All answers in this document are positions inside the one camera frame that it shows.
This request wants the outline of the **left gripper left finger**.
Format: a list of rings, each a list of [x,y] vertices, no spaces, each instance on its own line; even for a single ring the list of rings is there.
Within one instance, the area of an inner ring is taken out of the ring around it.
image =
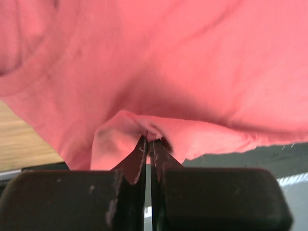
[[[142,231],[147,139],[109,171],[27,170],[0,198],[3,231]]]

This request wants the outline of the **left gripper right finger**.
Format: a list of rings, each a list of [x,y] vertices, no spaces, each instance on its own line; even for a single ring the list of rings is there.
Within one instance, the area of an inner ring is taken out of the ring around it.
[[[184,167],[150,143],[155,231],[288,231],[293,217],[275,177],[261,168]]]

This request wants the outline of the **pink t shirt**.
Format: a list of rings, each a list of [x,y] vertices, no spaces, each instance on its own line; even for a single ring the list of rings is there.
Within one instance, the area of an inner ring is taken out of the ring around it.
[[[308,140],[305,0],[3,0],[0,98],[71,169]]]

